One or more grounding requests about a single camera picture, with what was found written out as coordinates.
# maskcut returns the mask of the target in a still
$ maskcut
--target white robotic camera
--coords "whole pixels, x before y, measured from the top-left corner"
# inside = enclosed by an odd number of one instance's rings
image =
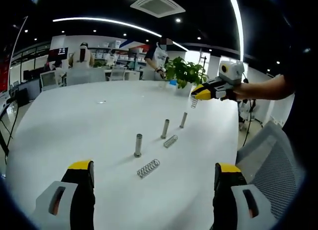
[[[243,73],[243,62],[237,61],[233,63],[231,61],[221,61],[219,76],[198,85],[191,92],[191,96],[199,100],[224,98],[227,95],[227,91],[241,83]]]
[[[221,61],[220,63],[219,77],[231,85],[240,84],[243,73],[244,65],[241,61],[237,61],[236,63]]]

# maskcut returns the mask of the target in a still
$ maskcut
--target black ceiling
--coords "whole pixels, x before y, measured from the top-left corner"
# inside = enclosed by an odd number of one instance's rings
[[[132,28],[94,21],[52,22],[65,17],[101,17],[132,23],[160,33],[182,43],[198,43],[213,47],[239,50],[238,29],[230,0],[174,0],[186,12],[155,18],[139,10],[130,8],[135,0],[12,0],[15,8],[8,13],[3,23],[12,26],[21,17],[28,15],[25,29],[21,33],[16,50],[51,40],[52,36],[66,35],[105,35],[151,42],[157,38]],[[266,72],[274,69],[277,60],[286,58],[290,47],[289,27],[278,8],[269,0],[238,0],[243,32],[246,61],[253,67]],[[175,19],[180,17],[182,23]],[[231,52],[213,49],[214,55],[228,55],[238,58]]]

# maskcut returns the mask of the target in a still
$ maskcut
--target gray mesh chair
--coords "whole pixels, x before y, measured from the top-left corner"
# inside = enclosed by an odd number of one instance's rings
[[[104,69],[96,68],[89,70],[89,82],[105,82],[106,76]]]
[[[115,80],[125,80],[125,67],[114,67],[111,71],[109,81],[115,81]]]
[[[247,183],[269,200],[276,219],[283,215],[305,177],[287,135],[272,122],[238,151],[236,166]]]
[[[89,83],[89,72],[84,69],[69,69],[66,76],[67,86]]]
[[[40,78],[42,83],[42,91],[47,91],[59,87],[55,71],[42,73],[40,75]]]

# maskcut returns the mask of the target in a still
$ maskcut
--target metal spring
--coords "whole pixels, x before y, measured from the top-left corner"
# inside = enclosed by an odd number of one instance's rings
[[[166,148],[169,148],[173,143],[175,143],[178,140],[178,136],[177,135],[173,135],[172,137],[170,137],[164,144],[163,146]]]
[[[198,104],[198,99],[193,98],[192,99],[192,104],[191,104],[191,108],[196,108],[197,104]]]
[[[147,175],[149,175],[151,172],[153,172],[155,169],[157,169],[159,165],[160,165],[160,161],[157,159],[154,159],[149,164],[145,165],[140,170],[138,170],[137,174],[139,177],[144,178]]]

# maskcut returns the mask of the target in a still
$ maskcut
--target led light strip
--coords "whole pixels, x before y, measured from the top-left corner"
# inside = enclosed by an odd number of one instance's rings
[[[58,22],[58,21],[67,21],[67,20],[94,20],[94,21],[102,21],[102,22],[109,22],[109,23],[115,23],[115,24],[119,24],[119,25],[125,25],[125,26],[129,26],[129,27],[132,27],[132,28],[135,28],[135,29],[138,29],[138,30],[142,30],[142,31],[145,31],[149,34],[152,34],[152,35],[155,35],[157,37],[162,37],[162,35],[158,34],[158,33],[155,33],[151,30],[147,30],[145,28],[142,28],[140,26],[136,26],[136,25],[133,25],[133,24],[129,24],[129,23],[125,23],[125,22],[122,22],[122,21],[118,21],[118,20],[110,20],[110,19],[104,19],[104,18],[92,18],[92,17],[70,17],[70,18],[62,18],[62,19],[55,19],[53,20],[53,22]],[[185,50],[185,51],[189,51],[188,49],[186,49],[185,47],[183,47],[182,45],[176,43],[173,41],[173,44],[180,47],[181,49]]]
[[[239,37],[239,52],[240,52],[240,60],[243,61],[244,59],[244,38],[243,38],[243,24],[242,24],[242,18],[240,16],[240,11],[239,11],[239,4],[237,0],[230,0],[234,13],[235,13],[235,18],[237,20],[237,25],[238,25],[238,37]]]

